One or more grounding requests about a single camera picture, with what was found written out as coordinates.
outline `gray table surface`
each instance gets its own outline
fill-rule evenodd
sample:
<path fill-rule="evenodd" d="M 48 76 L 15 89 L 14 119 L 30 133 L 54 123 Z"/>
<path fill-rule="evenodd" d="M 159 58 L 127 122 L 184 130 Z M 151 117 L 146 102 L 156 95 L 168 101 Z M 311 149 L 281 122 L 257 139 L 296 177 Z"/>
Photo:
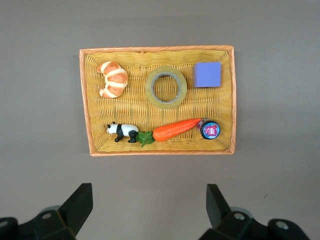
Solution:
<path fill-rule="evenodd" d="M 89 155 L 79 49 L 233 45 L 234 155 Z M 20 223 L 92 183 L 79 240 L 198 239 L 206 184 L 319 239 L 319 0 L 0 2 L 0 217 Z"/>

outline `masking tape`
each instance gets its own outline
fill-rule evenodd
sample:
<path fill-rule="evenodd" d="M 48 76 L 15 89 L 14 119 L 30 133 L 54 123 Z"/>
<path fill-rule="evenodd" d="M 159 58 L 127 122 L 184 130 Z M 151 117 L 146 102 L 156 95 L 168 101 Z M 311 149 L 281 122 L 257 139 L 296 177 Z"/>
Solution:
<path fill-rule="evenodd" d="M 155 95 L 154 85 L 156 80 L 161 76 L 170 76 L 174 78 L 178 84 L 178 94 L 175 99 L 170 101 L 162 101 Z M 176 68 L 170 66 L 161 66 L 153 70 L 145 82 L 145 93 L 152 104 L 161 109 L 171 109 L 185 99 L 187 94 L 187 82 L 183 74 Z"/>

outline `wicker basket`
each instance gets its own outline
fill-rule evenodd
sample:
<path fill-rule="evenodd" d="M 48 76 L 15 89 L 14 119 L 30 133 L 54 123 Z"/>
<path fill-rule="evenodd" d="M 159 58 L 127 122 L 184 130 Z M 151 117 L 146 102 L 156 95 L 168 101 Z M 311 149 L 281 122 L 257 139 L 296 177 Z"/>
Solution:
<path fill-rule="evenodd" d="M 81 49 L 80 74 L 86 130 L 91 156 L 114 155 L 209 155 L 233 154 L 236 145 L 236 73 L 234 48 L 229 45 L 123 47 Z M 128 73 L 128 85 L 121 96 L 106 99 L 99 95 L 105 80 L 96 72 L 98 64 L 117 62 Z M 193 87 L 193 66 L 198 62 L 221 62 L 220 87 Z M 145 94 L 145 81 L 160 66 L 179 69 L 187 82 L 187 94 L 175 108 L 154 106 Z M 154 85 L 163 101 L 176 96 L 177 83 L 162 76 Z M 133 124 L 140 131 L 191 118 L 209 118 L 220 125 L 220 135 L 205 140 L 196 127 L 164 142 L 141 144 L 127 139 L 115 142 L 106 132 L 107 124 Z"/>

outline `toy carrot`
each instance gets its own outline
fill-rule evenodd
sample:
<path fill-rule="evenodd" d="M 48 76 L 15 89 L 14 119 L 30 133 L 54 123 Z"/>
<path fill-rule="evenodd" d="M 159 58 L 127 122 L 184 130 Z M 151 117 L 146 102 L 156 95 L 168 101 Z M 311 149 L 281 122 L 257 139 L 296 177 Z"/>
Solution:
<path fill-rule="evenodd" d="M 157 127 L 153 132 L 138 132 L 136 139 L 141 143 L 141 147 L 154 141 L 163 142 L 192 129 L 200 121 L 201 118 L 187 119 Z"/>

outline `purple cube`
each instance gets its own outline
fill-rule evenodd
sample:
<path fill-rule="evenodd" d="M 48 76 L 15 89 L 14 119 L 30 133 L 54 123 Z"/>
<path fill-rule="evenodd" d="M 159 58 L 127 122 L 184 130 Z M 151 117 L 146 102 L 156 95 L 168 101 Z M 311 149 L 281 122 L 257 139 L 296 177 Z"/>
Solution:
<path fill-rule="evenodd" d="M 220 87 L 221 62 L 198 62 L 193 66 L 195 88 Z"/>

